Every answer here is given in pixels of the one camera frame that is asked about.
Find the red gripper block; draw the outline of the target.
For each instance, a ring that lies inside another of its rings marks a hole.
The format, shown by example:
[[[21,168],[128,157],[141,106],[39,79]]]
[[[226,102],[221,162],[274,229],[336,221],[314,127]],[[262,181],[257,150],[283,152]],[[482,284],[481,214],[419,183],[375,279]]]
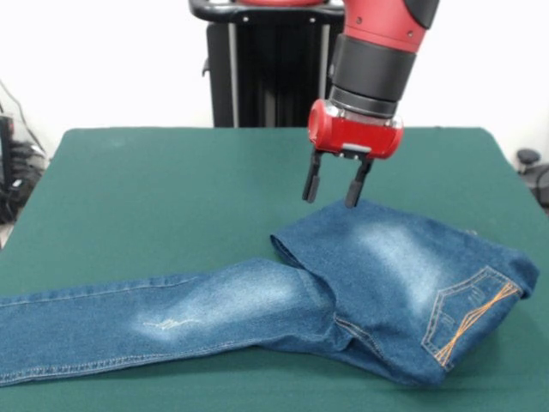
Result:
[[[309,115],[308,135],[314,149],[302,199],[314,203],[320,185],[323,151],[332,154],[354,152],[368,159],[387,159],[400,145],[404,128],[396,117],[366,116],[339,108],[329,100],[316,100]],[[349,209],[357,206],[371,171],[373,160],[368,159],[361,161],[349,185],[345,198],[345,206]]]

